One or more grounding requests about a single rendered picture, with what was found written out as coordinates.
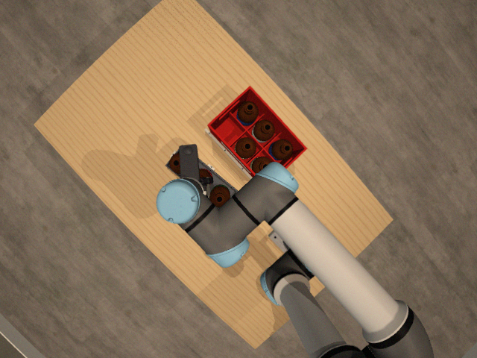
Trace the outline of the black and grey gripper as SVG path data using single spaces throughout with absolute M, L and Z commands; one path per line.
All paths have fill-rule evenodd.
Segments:
M 213 178 L 210 178 L 210 179 L 207 178 L 207 177 L 200 178 L 200 181 L 199 181 L 199 182 L 202 184 L 202 186 L 203 186 L 203 188 L 204 188 L 204 191 L 206 191 L 206 193 L 207 193 L 207 194 L 206 194 L 206 195 L 207 195 L 207 198 L 209 199 L 209 197 L 210 197 L 210 188 L 209 188 L 209 185 L 210 185 L 211 183 L 213 183 Z M 205 185 L 206 185 L 206 186 L 205 186 Z

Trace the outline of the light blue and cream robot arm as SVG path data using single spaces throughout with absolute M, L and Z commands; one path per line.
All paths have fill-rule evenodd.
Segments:
M 274 304 L 285 307 L 309 358 L 434 358 L 413 310 L 394 300 L 295 195 L 299 184 L 283 165 L 269 163 L 218 209 L 199 182 L 197 145 L 180 145 L 179 154 L 180 179 L 159 191 L 159 214 L 223 268 L 246 254 L 246 236 L 266 221 L 288 251 L 260 283 Z M 364 349 L 345 345 L 310 292 L 314 276 L 364 328 Z

